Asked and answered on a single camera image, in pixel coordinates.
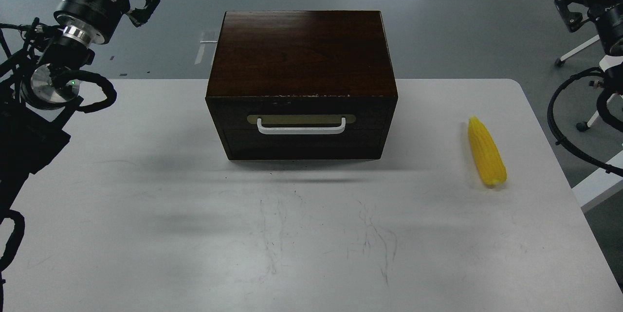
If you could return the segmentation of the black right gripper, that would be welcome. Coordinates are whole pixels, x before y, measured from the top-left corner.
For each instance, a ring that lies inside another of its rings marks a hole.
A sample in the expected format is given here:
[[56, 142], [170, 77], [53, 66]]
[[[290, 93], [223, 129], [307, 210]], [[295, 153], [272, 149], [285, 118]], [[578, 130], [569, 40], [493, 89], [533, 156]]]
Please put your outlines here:
[[569, 32], [590, 21], [605, 54], [623, 54], [623, 0], [555, 0], [555, 6]]

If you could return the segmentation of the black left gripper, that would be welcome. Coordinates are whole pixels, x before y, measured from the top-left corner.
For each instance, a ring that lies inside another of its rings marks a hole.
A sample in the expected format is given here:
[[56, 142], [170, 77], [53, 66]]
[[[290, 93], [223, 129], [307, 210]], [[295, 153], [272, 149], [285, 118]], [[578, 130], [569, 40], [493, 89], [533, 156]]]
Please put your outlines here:
[[54, 19], [62, 26], [75, 26], [86, 31], [95, 44], [109, 43], [122, 15], [136, 28], [146, 24], [161, 0], [145, 0], [143, 8], [130, 9], [129, 0], [62, 0]]

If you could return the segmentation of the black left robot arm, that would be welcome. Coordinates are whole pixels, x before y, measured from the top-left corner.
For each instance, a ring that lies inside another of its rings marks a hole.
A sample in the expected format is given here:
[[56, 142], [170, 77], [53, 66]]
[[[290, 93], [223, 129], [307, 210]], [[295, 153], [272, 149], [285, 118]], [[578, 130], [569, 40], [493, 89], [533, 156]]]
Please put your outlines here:
[[160, 0], [62, 0], [56, 25], [39, 19], [1, 25], [21, 34], [22, 48], [12, 53], [2, 37], [7, 59], [1, 64], [0, 179], [2, 220], [14, 229], [1, 254], [1, 269], [13, 262], [24, 237], [25, 220], [12, 209], [29, 175], [53, 161], [71, 137], [63, 128], [75, 112], [89, 114], [111, 107], [113, 84], [83, 70], [92, 63], [92, 44], [107, 44], [123, 16], [140, 27]]

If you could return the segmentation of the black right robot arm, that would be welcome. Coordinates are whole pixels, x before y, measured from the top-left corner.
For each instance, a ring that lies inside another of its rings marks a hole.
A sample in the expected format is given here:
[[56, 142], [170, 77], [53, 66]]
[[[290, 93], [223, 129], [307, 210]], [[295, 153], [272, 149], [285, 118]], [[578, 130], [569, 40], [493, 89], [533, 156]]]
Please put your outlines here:
[[556, 10], [569, 32], [574, 33], [585, 23], [595, 25], [597, 39], [605, 57], [599, 70], [605, 74], [604, 88], [622, 94], [623, 0], [554, 0]]

